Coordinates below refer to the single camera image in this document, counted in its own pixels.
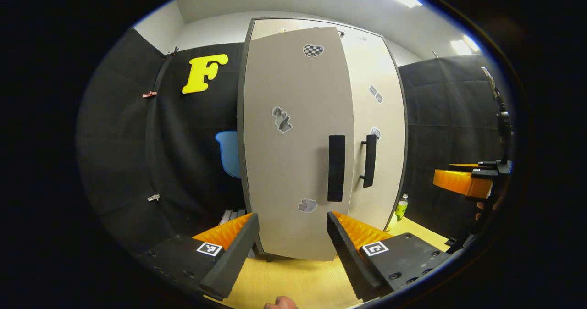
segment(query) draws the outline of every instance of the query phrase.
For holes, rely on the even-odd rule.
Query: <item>cabinet handle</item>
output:
[[[328,198],[342,202],[344,185],[344,135],[328,136]]]
[[[375,176],[375,150],[377,136],[367,135],[367,140],[361,141],[361,145],[367,146],[367,154],[365,154],[365,174],[360,175],[359,178],[363,180],[363,188],[368,188],[373,185],[373,177]]]

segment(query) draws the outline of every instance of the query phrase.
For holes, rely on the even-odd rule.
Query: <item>cabinet door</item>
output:
[[[405,150],[402,90],[392,57],[381,37],[370,33],[341,39],[349,67],[354,109],[354,176],[349,216],[384,229],[400,190]],[[363,188],[365,146],[379,132],[373,185]]]
[[[331,210],[348,213],[356,142],[339,34],[312,28],[253,39],[244,77],[241,175],[245,198],[259,216],[262,248],[332,260],[336,251],[326,216]],[[327,200],[330,135],[345,136],[341,202]]]

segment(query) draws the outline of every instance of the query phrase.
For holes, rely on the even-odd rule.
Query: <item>white wall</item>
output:
[[[252,18],[259,17],[305,17],[336,21],[310,14],[285,11],[254,11],[221,15],[202,19],[186,24],[172,41],[171,46],[179,50],[197,48],[199,46],[244,42]],[[421,61],[413,53],[402,46],[388,40],[390,50],[398,66]]]
[[[384,38],[385,43],[388,45],[389,49],[392,51],[393,57],[396,60],[396,63],[399,66],[407,65],[413,62],[419,62],[422,59],[415,54],[409,52],[407,49],[403,48],[401,45],[398,45],[388,39]]]
[[[165,4],[134,25],[134,29],[163,54],[173,51],[173,42],[184,27],[177,0]]]

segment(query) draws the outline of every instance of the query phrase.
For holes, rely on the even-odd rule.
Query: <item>yellow letter f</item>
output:
[[[227,62],[228,56],[225,54],[193,58],[189,61],[191,70],[187,78],[187,85],[184,86],[182,92],[189,94],[190,92],[199,92],[208,89],[208,84],[204,82],[204,75],[208,75],[208,81],[213,80],[218,73],[218,63],[224,65]]]

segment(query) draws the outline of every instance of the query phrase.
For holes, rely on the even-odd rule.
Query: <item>black fabric wall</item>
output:
[[[434,169],[501,158],[498,105],[482,66],[507,96],[499,70],[483,56],[435,58],[399,67],[409,131],[402,188],[409,195],[405,216],[445,237],[467,234],[475,222],[476,204],[432,184]]]
[[[140,254],[175,236],[218,225],[244,208],[240,179],[222,168],[215,135],[237,130],[243,44],[179,51],[167,57],[129,29],[97,67],[79,111],[76,146],[86,195],[109,233]],[[199,56],[227,54],[203,92],[183,94]],[[155,80],[161,70],[159,87]],[[156,90],[157,96],[142,98]],[[158,202],[147,198],[158,193]]]
[[[86,195],[112,236],[138,254],[174,235],[164,211],[147,204],[154,190],[145,128],[163,55],[129,29],[97,67],[86,88],[76,129]]]
[[[178,232],[196,234],[214,227],[225,209],[245,207],[241,180],[222,168],[215,135],[237,130],[237,87],[243,44],[181,50],[172,57],[157,93],[153,135],[155,181],[169,203]],[[183,94],[193,58],[226,54],[218,74],[202,92]],[[200,219],[187,219],[190,216]]]

